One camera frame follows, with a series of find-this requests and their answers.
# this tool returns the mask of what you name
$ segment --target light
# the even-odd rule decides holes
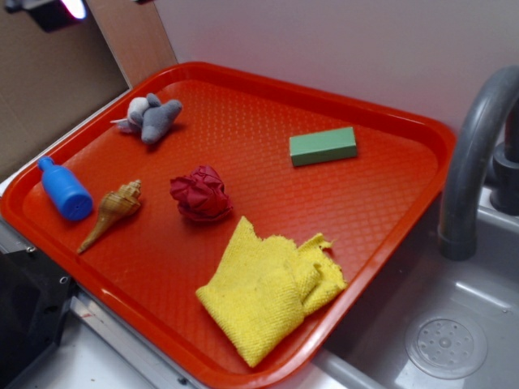
[[[87,17],[87,10],[81,0],[61,0],[61,2],[76,19],[84,19]]]

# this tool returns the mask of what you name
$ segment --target blue bottle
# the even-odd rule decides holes
[[[88,216],[93,208],[92,196],[69,169],[55,165],[49,156],[38,160],[38,168],[43,172],[43,189],[65,219],[81,220]]]

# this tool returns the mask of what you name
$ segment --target drain cover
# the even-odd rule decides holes
[[[487,338],[470,318],[446,311],[427,312],[409,325],[405,348],[420,370],[433,377],[456,379],[483,364]]]

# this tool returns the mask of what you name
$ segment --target yellow rag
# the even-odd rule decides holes
[[[321,233],[299,248],[281,236],[261,239],[239,221],[217,272],[196,296],[250,367],[347,286]]]

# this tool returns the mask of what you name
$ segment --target white wall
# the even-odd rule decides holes
[[[156,0],[180,62],[205,61],[440,120],[519,63],[517,0]]]

